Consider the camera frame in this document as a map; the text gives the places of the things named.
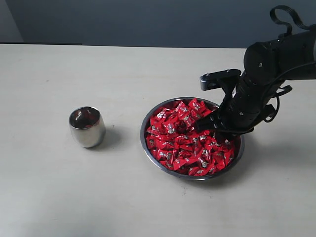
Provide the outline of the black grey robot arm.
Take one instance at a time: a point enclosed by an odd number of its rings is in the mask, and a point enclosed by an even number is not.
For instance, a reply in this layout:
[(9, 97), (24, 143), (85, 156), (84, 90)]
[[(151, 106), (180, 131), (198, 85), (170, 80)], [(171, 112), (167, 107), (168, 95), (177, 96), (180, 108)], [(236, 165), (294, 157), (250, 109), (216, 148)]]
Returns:
[(278, 39), (256, 42), (247, 48), (244, 71), (229, 69), (204, 74), (204, 91), (221, 88), (224, 99), (219, 108), (195, 122), (195, 130), (213, 130), (228, 137), (252, 132), (259, 123), (271, 122), (279, 106), (269, 104), (289, 93), (286, 80), (316, 78), (316, 26), (305, 25), (298, 13), (286, 5), (270, 11), (271, 20), (284, 25), (286, 32)]

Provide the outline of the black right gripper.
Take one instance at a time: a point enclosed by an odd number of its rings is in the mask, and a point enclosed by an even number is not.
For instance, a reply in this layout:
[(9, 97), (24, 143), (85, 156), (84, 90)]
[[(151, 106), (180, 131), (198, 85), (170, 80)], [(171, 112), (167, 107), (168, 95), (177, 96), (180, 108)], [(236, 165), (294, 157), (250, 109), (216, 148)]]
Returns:
[(216, 130), (217, 141), (225, 143), (235, 140), (241, 134), (253, 131), (257, 124), (275, 115), (275, 107), (264, 104), (261, 98), (234, 97), (212, 114), (196, 120), (195, 130)]

